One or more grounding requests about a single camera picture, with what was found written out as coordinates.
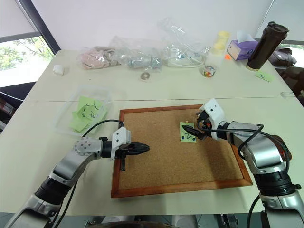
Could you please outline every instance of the white table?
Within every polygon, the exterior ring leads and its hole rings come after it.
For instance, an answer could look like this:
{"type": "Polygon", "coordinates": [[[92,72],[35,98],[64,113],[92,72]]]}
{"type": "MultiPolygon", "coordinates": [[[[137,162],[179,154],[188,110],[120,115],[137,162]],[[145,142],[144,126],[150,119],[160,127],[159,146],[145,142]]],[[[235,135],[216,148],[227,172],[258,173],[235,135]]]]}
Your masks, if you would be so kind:
{"type": "MultiPolygon", "coordinates": [[[[108,118],[118,118],[120,109],[193,105],[206,101],[114,101],[108,118]]],[[[218,99],[218,102],[228,121],[263,123],[265,132],[280,135],[293,155],[289,175],[294,184],[304,186],[304,109],[295,97],[218,99]]],[[[52,120],[63,104],[26,101],[0,135],[0,211],[16,212],[75,143],[77,138],[58,134],[52,128],[52,120]]],[[[116,129],[117,124],[107,123],[95,135],[110,136],[116,129]]],[[[78,182],[67,214],[246,213],[258,194],[254,184],[239,188],[112,199],[112,170],[113,163],[108,159],[91,162],[78,182]]],[[[300,193],[304,197],[304,191],[300,190],[300,193]]],[[[255,211],[261,210],[262,205],[258,203],[255,211]]]]}
{"type": "Polygon", "coordinates": [[[27,101],[67,101],[79,85],[110,88],[112,100],[172,100],[294,96],[269,62],[262,70],[274,76],[269,83],[245,68],[247,61],[225,59],[212,78],[203,77],[197,68],[163,67],[147,82],[139,80],[140,70],[115,66],[101,70],[83,70],[77,65],[76,51],[59,51],[27,97],[27,101]],[[63,76],[53,74],[53,66],[66,68],[63,76]]]}

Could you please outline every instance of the white wall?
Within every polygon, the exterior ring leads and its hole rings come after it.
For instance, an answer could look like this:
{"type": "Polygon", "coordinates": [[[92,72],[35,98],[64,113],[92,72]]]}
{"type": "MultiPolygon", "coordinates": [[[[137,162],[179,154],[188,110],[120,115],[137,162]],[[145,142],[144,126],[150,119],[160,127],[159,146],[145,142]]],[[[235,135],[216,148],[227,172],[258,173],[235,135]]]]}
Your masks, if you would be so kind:
{"type": "Polygon", "coordinates": [[[0,37],[34,31],[14,0],[0,0],[0,37]]]}
{"type": "Polygon", "coordinates": [[[270,21],[289,29],[286,39],[304,41],[304,0],[275,0],[256,35],[257,38],[262,36],[270,21]]]}
{"type": "Polygon", "coordinates": [[[106,46],[113,36],[156,38],[172,16],[190,35],[212,44],[220,30],[255,35],[271,0],[32,0],[62,49],[106,46]]]}

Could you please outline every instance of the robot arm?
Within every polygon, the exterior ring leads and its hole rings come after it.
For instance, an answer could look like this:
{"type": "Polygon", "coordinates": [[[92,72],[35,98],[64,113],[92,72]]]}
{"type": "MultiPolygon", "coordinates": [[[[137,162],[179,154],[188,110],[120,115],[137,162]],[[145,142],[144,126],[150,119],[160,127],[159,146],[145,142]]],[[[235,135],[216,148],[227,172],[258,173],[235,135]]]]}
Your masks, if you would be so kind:
{"type": "Polygon", "coordinates": [[[126,155],[136,155],[148,150],[149,146],[145,144],[131,143],[131,133],[124,127],[113,133],[112,141],[108,141],[106,137],[80,138],[5,228],[51,227],[53,224],[50,218],[60,210],[63,199],[76,184],[89,162],[100,158],[114,160],[119,157],[124,164],[126,155]]]}
{"type": "MultiPolygon", "coordinates": [[[[296,223],[295,226],[289,223],[289,227],[304,227],[304,204],[297,191],[301,186],[291,182],[279,150],[268,134],[257,133],[246,141],[259,130],[259,126],[235,121],[226,122],[224,111],[215,99],[209,100],[199,110],[197,124],[203,132],[189,126],[183,128],[199,139],[207,136],[215,140],[224,139],[238,149],[241,148],[260,190],[259,196],[266,209],[269,223],[273,223],[273,216],[274,220],[287,220],[289,217],[292,218],[292,224],[296,223]]],[[[273,227],[286,227],[286,224],[281,223],[280,226],[273,227]]]]}

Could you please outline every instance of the cork board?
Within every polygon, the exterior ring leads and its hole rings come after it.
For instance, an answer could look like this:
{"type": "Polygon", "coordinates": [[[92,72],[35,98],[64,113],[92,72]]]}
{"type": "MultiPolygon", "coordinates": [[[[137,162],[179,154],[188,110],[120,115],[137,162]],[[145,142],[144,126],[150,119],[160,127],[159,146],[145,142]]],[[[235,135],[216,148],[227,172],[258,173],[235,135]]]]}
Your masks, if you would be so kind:
{"type": "Polygon", "coordinates": [[[180,122],[196,122],[200,106],[120,111],[132,142],[145,143],[150,150],[127,156],[124,172],[115,160],[112,198],[252,185],[236,148],[226,141],[180,141],[180,122]]]}

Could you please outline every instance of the tree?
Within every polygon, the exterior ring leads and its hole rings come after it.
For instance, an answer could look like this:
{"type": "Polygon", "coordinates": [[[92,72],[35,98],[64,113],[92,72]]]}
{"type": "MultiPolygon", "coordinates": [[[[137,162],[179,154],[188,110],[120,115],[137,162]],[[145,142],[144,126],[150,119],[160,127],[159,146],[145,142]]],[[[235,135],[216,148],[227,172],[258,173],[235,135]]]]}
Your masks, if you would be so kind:
{"type": "Polygon", "coordinates": [[[17,63],[21,63],[23,57],[10,47],[0,47],[0,70],[12,69],[17,63]]]}
{"type": "Polygon", "coordinates": [[[53,58],[51,50],[43,43],[40,37],[32,37],[27,39],[20,39],[14,41],[15,45],[23,45],[33,55],[38,55],[44,60],[50,61],[53,58]]]}

